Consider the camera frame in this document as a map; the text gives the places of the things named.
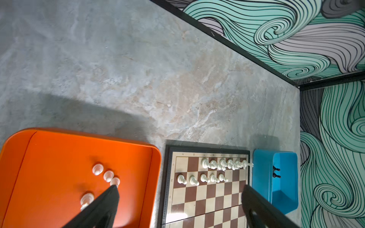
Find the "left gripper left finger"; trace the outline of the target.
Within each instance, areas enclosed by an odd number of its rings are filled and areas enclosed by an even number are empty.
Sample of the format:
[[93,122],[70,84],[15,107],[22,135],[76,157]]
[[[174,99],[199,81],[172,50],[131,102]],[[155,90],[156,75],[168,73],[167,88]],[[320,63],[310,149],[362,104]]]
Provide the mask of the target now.
[[112,228],[118,203],[118,189],[116,185],[112,185],[63,227]]

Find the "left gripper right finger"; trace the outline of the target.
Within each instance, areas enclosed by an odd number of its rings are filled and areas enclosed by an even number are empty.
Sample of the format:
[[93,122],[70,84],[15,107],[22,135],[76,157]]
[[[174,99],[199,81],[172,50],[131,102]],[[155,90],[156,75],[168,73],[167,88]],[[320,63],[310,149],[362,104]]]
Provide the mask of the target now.
[[250,228],[298,227],[250,185],[246,185],[244,187],[241,196],[241,203]]

